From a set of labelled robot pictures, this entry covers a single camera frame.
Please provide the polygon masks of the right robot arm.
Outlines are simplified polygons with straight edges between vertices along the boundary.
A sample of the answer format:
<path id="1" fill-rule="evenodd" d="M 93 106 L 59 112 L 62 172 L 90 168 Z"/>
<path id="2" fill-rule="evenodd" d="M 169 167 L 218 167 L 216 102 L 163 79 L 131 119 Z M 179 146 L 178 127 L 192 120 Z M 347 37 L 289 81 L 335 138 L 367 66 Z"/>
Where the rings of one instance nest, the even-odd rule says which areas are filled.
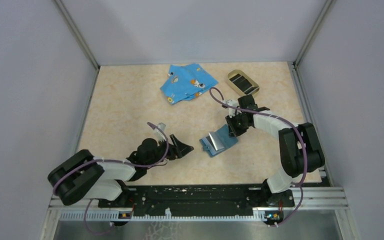
<path id="1" fill-rule="evenodd" d="M 281 193 L 300 186 L 307 173 L 324 166 L 324 153 L 312 123 L 294 123 L 267 107 L 258 107 L 252 95 L 223 100 L 223 106 L 228 109 L 225 120 L 230 137 L 239 137 L 254 128 L 278 140 L 281 167 L 263 181 L 261 188 L 261 199 L 267 206 L 275 206 Z"/>

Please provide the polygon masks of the beige oval card tray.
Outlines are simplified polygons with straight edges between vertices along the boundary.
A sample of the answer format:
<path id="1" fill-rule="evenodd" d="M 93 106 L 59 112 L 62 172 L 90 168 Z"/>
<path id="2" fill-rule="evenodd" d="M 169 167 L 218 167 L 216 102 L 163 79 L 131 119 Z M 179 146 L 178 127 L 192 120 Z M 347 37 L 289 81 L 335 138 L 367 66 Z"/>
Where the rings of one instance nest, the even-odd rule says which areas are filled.
<path id="1" fill-rule="evenodd" d="M 260 86 L 240 69 L 234 69 L 227 74 L 227 84 L 241 97 L 255 96 Z"/>

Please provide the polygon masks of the blue card holder wallet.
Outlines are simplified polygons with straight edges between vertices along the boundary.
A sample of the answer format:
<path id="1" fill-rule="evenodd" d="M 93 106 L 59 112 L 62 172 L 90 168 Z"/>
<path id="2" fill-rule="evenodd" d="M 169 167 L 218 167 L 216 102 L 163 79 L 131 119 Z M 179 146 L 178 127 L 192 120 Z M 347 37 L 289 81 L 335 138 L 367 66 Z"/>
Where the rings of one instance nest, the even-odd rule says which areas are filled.
<path id="1" fill-rule="evenodd" d="M 223 125 L 216 131 L 209 132 L 205 137 L 199 140 L 202 150 L 206 152 L 210 158 L 213 158 L 238 143 L 236 137 L 229 135 L 229 127 Z"/>

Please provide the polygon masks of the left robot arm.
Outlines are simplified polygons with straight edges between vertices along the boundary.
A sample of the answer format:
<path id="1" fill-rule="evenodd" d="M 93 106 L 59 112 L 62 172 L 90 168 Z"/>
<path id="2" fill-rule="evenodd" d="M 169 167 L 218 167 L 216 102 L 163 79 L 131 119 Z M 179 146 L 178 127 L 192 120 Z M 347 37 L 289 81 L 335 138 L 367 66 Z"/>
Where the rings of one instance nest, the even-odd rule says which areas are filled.
<path id="1" fill-rule="evenodd" d="M 83 199 L 99 199 L 124 207 L 130 200 L 125 182 L 137 181 L 161 162 L 181 159 L 194 150 L 173 134 L 169 138 L 170 142 L 146 138 L 123 160 L 96 158 L 88 149 L 82 149 L 54 168 L 47 180 L 65 206 Z"/>

